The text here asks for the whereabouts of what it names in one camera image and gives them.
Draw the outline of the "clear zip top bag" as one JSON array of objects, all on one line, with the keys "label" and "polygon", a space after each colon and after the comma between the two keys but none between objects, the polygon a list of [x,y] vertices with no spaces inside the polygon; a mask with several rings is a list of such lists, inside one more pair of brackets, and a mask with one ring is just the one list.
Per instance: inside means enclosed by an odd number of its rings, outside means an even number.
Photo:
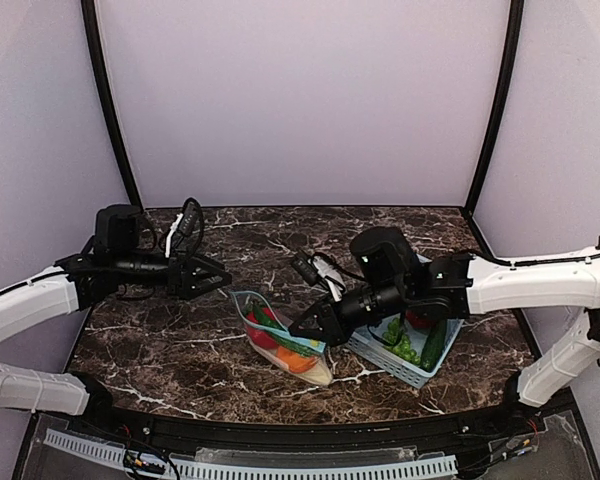
[{"label": "clear zip top bag", "polygon": [[333,374],[325,359],[323,342],[293,336],[291,321],[259,293],[231,291],[251,347],[281,371],[314,386],[328,386]]}]

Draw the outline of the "red tomato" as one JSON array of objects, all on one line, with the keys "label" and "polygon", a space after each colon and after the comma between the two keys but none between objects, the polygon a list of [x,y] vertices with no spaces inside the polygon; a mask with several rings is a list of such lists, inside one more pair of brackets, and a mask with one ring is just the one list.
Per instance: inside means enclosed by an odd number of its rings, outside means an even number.
[{"label": "red tomato", "polygon": [[[269,319],[271,319],[274,322],[274,326],[279,326],[279,324],[274,320],[274,315],[270,308],[265,307],[261,310],[264,315],[266,315]],[[253,310],[247,313],[246,318],[254,324],[260,323],[259,320],[256,318]],[[250,325],[245,325],[245,329],[247,332],[247,336],[254,345],[265,350],[277,350],[278,342],[266,331],[253,328]]]}]

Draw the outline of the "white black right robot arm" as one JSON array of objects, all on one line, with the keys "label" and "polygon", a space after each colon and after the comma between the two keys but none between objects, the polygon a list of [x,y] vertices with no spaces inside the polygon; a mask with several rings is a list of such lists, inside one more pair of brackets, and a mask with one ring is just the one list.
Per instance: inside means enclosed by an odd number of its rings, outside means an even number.
[{"label": "white black right robot arm", "polygon": [[536,258],[466,252],[423,262],[400,229],[373,227],[352,240],[350,252],[363,285],[340,299],[316,301],[290,325],[292,335],[336,346],[361,326],[407,312],[440,322],[509,309],[579,307],[548,352],[507,382],[506,403],[533,409],[600,360],[600,237],[580,251]]}]

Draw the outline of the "white radish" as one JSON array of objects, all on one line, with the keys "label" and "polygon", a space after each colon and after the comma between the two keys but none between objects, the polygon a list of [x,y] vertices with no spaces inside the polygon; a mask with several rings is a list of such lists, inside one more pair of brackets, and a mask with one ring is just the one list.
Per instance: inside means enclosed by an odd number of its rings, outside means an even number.
[{"label": "white radish", "polygon": [[327,367],[325,361],[321,356],[314,356],[317,358],[317,363],[311,370],[305,373],[294,374],[288,370],[288,367],[276,357],[277,350],[265,350],[264,356],[273,365],[277,366],[283,372],[293,375],[307,383],[317,386],[327,386],[333,381],[333,375],[331,370]]}]

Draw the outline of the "green leafy vegetable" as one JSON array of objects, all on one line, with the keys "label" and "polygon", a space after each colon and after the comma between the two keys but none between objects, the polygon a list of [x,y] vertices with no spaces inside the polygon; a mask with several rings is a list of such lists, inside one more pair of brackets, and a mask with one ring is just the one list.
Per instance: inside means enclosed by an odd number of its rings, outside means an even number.
[{"label": "green leafy vegetable", "polygon": [[282,346],[285,347],[286,349],[295,352],[303,357],[311,357],[311,356],[315,356],[318,355],[318,352],[308,346],[302,345],[298,342],[289,340],[289,339],[285,339],[283,337],[280,336],[276,336],[276,341],[277,343]]}]

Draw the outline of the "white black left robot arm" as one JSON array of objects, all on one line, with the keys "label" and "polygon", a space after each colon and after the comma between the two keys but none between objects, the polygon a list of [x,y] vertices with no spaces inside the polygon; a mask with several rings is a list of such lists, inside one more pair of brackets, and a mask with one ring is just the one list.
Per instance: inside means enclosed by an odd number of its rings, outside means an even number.
[{"label": "white black left robot arm", "polygon": [[[50,319],[91,309],[121,287],[161,287],[193,300],[232,281],[224,265],[200,254],[205,222],[193,198],[164,237],[154,235],[139,206],[115,204],[98,211],[83,250],[0,290],[0,344]],[[0,362],[0,409],[96,416],[112,406],[111,393],[85,373],[48,373]]]}]

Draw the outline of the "orange fruit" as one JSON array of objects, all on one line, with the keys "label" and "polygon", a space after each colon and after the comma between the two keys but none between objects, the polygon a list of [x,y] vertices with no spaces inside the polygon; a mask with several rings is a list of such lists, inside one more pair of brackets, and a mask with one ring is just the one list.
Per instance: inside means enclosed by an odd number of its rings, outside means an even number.
[{"label": "orange fruit", "polygon": [[314,356],[303,356],[284,346],[279,346],[276,351],[276,357],[282,361],[291,373],[301,374],[311,370],[317,363]]}]

